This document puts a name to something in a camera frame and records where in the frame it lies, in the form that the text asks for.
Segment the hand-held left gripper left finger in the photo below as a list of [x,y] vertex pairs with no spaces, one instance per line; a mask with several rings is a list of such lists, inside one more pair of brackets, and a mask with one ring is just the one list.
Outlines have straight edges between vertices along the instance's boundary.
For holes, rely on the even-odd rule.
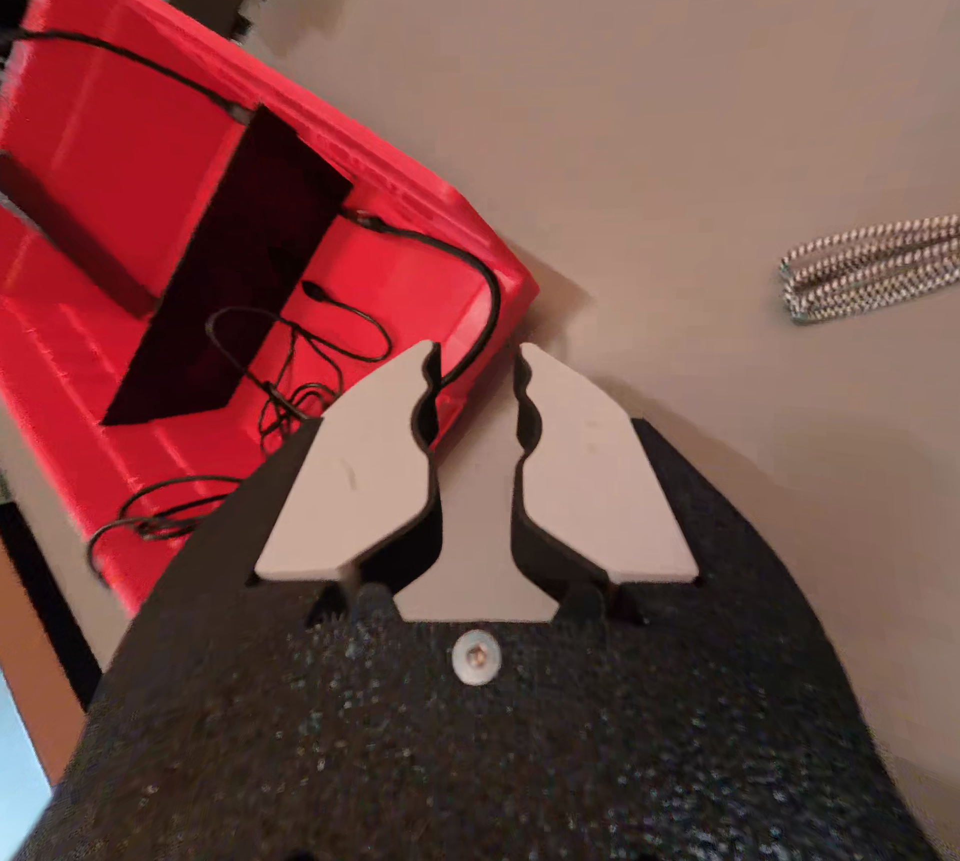
[[438,342],[423,339],[325,411],[253,569],[258,580],[354,582],[424,520],[437,495],[440,356]]

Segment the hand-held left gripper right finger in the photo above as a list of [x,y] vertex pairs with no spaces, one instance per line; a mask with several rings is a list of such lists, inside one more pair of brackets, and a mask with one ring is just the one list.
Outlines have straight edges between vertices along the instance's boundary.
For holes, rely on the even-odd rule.
[[699,567],[632,419],[532,342],[516,353],[522,454],[511,555],[539,588],[691,583]]

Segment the dark bin divider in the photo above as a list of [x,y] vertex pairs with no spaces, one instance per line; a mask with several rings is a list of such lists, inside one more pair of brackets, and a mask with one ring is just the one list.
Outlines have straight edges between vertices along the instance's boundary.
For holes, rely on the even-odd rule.
[[2,193],[39,232],[146,332],[102,417],[106,426],[224,408],[269,332],[259,322],[226,327],[226,354],[207,324],[228,308],[282,314],[353,186],[292,125],[258,105],[219,183],[155,294],[83,230],[37,177],[2,155]]

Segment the red plastic bin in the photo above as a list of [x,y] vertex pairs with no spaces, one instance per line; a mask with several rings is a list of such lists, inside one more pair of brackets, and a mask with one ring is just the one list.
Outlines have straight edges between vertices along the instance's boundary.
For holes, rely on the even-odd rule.
[[[439,434],[464,410],[478,376],[539,287],[466,199],[436,174],[325,101],[161,0],[32,0],[29,32],[102,41],[14,47],[2,88],[2,156],[10,156],[154,294],[191,232],[258,106],[276,113],[352,186],[344,211],[426,235],[480,259],[501,307],[475,362],[438,396]],[[335,306],[342,303],[374,319]],[[280,316],[367,358],[422,340],[449,375],[490,317],[476,269],[430,243],[334,219]],[[252,473],[281,441],[264,387],[242,376],[221,409],[141,424],[103,416],[147,327],[54,248],[39,224],[2,207],[2,402],[86,539],[136,491],[169,479],[173,503],[204,493],[202,475]]]

